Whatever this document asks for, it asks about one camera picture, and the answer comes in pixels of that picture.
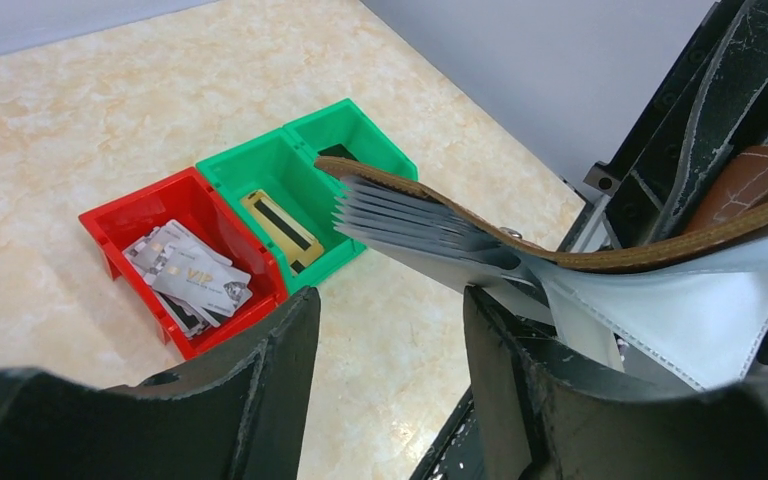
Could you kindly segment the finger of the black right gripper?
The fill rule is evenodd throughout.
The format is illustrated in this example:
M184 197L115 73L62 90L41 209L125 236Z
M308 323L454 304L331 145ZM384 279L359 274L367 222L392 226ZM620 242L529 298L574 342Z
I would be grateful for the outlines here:
M768 146L768 1L717 1L602 167L614 243L678 234L751 146Z

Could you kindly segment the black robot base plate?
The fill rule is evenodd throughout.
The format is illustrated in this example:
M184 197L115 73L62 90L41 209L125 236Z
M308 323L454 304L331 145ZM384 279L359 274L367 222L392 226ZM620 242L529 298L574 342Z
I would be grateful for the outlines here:
M409 479L486 479L482 438L470 388L461 397Z

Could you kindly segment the brown leather card holder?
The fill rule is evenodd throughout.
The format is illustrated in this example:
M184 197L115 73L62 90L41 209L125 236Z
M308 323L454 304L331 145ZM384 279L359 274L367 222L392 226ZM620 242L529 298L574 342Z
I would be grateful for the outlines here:
M616 335L688 388L743 380L768 364L768 146L734 158L684 231L625 249L544 249L430 187L335 156L315 166L344 189L337 231L460 291L485 288L514 307L541 288L542 320L572 349L611 368Z

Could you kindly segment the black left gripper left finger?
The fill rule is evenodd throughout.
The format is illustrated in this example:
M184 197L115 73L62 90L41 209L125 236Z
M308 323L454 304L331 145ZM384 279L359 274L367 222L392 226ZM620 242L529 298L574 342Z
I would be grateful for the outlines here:
M0 479L293 479L319 292L135 386L0 369Z

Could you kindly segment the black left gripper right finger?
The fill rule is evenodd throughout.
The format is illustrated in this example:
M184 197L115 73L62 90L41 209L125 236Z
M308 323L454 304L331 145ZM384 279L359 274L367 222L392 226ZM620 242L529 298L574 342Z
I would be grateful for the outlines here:
M768 479L768 378L676 394L533 335L477 287L463 320L491 479Z

